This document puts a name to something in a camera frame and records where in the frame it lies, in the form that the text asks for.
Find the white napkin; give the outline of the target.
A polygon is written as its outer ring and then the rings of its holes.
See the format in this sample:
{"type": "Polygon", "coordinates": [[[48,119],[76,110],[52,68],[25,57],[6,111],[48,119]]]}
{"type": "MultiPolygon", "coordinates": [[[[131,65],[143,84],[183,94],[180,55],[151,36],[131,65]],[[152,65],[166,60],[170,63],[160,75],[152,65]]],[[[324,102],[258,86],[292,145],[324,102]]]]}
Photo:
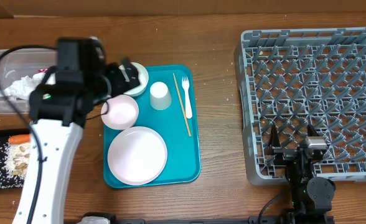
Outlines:
{"type": "Polygon", "coordinates": [[[1,89],[10,100],[28,100],[29,95],[41,83],[44,72],[36,73],[32,77],[24,76],[12,82],[0,82],[1,89]]]}

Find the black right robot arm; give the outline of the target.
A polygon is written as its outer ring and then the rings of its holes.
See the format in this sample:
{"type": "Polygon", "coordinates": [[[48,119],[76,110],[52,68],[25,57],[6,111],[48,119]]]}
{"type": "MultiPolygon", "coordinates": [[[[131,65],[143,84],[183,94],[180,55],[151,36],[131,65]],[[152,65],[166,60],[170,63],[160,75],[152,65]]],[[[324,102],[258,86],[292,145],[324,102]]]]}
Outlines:
{"type": "Polygon", "coordinates": [[[332,210],[336,185],[313,174],[313,165],[323,160],[328,148],[326,140],[310,124],[307,136],[296,149],[283,146],[276,126],[271,127],[266,153],[274,157],[273,164],[285,166],[293,204],[292,208],[284,209],[280,216],[274,217],[274,223],[334,223],[334,218],[327,216],[327,212],[332,210]]]}

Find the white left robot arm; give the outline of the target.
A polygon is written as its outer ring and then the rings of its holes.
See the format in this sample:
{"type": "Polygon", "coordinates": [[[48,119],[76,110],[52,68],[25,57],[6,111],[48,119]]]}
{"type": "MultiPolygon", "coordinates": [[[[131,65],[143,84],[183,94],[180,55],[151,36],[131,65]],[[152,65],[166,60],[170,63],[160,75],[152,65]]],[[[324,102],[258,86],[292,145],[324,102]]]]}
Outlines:
{"type": "Polygon", "coordinates": [[[102,115],[109,115],[112,100],[142,85],[145,72],[129,60],[48,71],[55,83],[39,84],[29,97],[30,158],[14,223],[63,223],[72,162],[88,114],[104,104],[102,115]]]}

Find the pink bowl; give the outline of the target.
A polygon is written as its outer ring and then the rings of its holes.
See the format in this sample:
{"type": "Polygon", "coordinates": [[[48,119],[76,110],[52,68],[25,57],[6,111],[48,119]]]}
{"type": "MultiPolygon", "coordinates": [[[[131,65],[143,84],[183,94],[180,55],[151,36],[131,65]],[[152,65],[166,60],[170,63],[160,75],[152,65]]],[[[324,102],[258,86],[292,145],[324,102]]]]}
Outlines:
{"type": "Polygon", "coordinates": [[[137,102],[127,95],[110,98],[101,109],[102,122],[115,130],[125,130],[132,127],[136,123],[138,115],[137,102]]]}

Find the red snack wrapper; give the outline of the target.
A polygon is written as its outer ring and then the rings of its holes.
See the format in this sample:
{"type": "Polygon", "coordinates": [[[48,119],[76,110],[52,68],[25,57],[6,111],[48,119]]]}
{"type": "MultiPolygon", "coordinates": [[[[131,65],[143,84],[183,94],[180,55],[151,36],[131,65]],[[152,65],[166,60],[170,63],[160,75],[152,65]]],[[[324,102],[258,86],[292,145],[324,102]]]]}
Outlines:
{"type": "Polygon", "coordinates": [[[47,72],[47,70],[48,70],[47,68],[40,69],[40,70],[39,70],[39,73],[46,73],[46,72],[47,72]]]}

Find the orange carrot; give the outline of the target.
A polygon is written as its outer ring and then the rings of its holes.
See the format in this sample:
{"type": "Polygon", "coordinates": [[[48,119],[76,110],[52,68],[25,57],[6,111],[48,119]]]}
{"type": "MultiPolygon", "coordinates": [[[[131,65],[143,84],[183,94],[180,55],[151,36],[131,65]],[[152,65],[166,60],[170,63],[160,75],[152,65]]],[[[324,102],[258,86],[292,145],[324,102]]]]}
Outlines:
{"type": "Polygon", "coordinates": [[[11,136],[8,139],[10,144],[24,144],[31,140],[31,136],[29,134],[19,134],[15,136],[11,136]]]}

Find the large pink plate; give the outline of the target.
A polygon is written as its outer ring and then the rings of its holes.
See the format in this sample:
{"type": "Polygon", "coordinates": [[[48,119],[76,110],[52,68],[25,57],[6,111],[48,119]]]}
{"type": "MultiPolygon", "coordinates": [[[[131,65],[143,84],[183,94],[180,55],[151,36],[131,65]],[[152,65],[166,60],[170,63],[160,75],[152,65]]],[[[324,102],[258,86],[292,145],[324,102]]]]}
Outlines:
{"type": "Polygon", "coordinates": [[[167,146],[153,129],[136,126],[120,132],[108,150],[111,173],[127,185],[144,185],[156,179],[167,162],[167,146]]]}

